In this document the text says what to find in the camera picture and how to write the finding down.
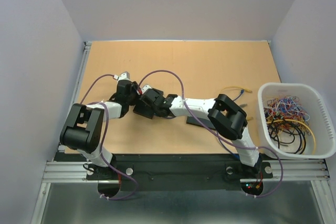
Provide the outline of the black switch with ports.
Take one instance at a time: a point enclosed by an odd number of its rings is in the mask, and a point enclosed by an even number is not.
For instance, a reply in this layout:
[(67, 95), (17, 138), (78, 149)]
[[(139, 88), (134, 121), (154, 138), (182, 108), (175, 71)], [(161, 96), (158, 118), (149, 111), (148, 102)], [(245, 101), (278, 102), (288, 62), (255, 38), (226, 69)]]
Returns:
[(143, 116), (148, 119), (153, 119), (154, 111), (146, 104), (137, 104), (134, 106), (133, 112), (137, 115)]

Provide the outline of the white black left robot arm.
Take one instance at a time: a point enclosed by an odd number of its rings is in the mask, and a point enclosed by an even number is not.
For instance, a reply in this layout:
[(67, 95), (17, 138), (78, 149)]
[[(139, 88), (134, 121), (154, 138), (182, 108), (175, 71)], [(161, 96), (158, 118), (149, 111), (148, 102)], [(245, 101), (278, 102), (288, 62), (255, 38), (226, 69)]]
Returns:
[(106, 102), (93, 104), (75, 103), (72, 105), (60, 133), (60, 143), (77, 150), (99, 167), (99, 173), (106, 179), (113, 178), (117, 172), (115, 156), (102, 146), (103, 123), (110, 119), (124, 117), (129, 107), (135, 105), (141, 91), (135, 81), (120, 80), (116, 92)]

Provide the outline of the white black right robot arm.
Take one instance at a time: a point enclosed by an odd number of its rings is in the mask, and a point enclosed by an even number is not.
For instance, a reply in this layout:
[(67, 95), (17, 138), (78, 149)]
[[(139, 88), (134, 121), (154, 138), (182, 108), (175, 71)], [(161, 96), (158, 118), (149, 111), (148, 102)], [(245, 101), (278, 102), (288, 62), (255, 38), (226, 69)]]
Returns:
[(198, 123), (202, 123), (200, 119), (210, 121), (216, 133), (230, 140), (237, 149), (243, 174), (253, 177), (260, 172), (262, 157), (249, 135), (247, 114), (224, 94), (202, 100), (177, 94), (164, 97), (162, 91), (148, 88), (136, 102), (133, 112), (148, 119), (189, 116)]

